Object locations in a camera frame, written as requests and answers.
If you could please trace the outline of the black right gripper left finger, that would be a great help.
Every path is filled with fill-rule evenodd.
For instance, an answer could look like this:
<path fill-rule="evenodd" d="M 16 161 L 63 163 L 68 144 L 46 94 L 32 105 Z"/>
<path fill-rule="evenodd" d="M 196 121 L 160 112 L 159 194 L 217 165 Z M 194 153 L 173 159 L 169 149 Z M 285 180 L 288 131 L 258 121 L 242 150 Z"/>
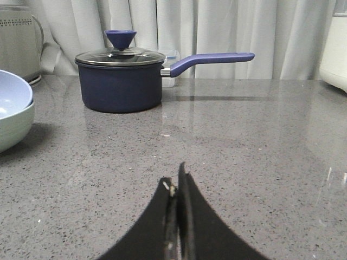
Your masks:
<path fill-rule="evenodd" d="M 148 206 L 128 232 L 99 259 L 177 259 L 177 197 L 161 178 Z"/>

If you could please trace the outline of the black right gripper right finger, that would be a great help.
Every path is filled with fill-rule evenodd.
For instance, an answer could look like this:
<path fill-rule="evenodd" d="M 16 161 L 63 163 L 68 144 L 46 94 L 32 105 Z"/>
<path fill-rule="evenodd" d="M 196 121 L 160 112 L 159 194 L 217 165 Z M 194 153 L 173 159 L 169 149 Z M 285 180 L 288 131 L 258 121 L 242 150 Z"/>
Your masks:
<path fill-rule="evenodd" d="M 177 199 L 182 259 L 266 259 L 211 208 L 184 163 L 178 171 Z"/>

